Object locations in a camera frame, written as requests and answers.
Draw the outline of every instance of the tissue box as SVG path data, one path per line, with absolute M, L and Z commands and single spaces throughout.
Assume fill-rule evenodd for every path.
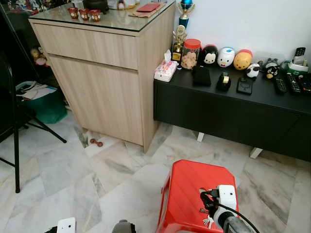
M 175 73 L 178 62 L 170 61 L 166 63 L 163 61 L 155 70 L 155 79 L 160 81 L 169 82 Z

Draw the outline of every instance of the wooden cabinet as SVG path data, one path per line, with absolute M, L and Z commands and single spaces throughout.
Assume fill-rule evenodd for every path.
M 172 44 L 175 1 L 150 18 L 109 11 L 96 23 L 71 19 L 70 6 L 29 21 L 78 123 L 147 151 L 157 130 L 153 76 Z

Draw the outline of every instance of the small ceramic cup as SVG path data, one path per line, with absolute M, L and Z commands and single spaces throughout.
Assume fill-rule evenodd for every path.
M 83 20 L 88 20 L 88 12 L 89 12 L 88 9 L 86 9 L 86 8 L 80 9 L 79 12 L 80 12 L 80 16 Z
M 101 11 L 99 9 L 90 10 L 89 14 L 94 22 L 101 20 Z
M 68 11 L 70 13 L 71 18 L 78 18 L 78 8 L 77 7 L 68 8 Z

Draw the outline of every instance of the jar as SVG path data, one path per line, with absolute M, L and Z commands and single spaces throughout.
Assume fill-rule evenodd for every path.
M 99 9 L 90 10 L 89 14 L 94 22 L 98 22 L 101 19 L 101 11 Z
M 83 20 L 88 20 L 88 12 L 89 12 L 88 9 L 86 9 L 86 8 L 80 9 L 79 12 L 80 12 L 80 16 Z
M 77 7 L 71 7 L 68 8 L 68 11 L 70 13 L 71 18 L 78 18 L 78 8 Z
M 192 69 L 198 61 L 201 41 L 187 39 L 184 42 L 183 54 L 181 56 L 181 66 L 185 69 Z

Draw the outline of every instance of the power cord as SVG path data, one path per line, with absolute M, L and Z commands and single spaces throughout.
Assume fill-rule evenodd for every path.
M 207 198 L 208 198 L 208 199 L 210 200 L 210 202 L 212 202 L 214 205 L 223 207 L 223 208 L 225 208 L 226 210 L 230 210 L 230 211 L 234 212 L 235 214 L 239 215 L 241 218 L 243 218 L 243 219 L 256 231 L 256 233 L 260 233 L 260 232 L 258 231 L 258 229 L 254 226 L 254 224 L 253 224 L 250 220 L 248 220 L 244 215 L 242 215 L 241 213 L 239 213 L 238 211 L 236 211 L 236 210 L 234 210 L 234 209 L 232 209 L 232 208 L 230 208 L 230 207 L 228 207 L 228 206 L 225 206 L 225 205 L 222 205 L 222 204 L 220 204 L 220 203 L 217 203 L 217 202 L 215 202 L 214 200 L 211 200 L 209 197 L 207 197 Z

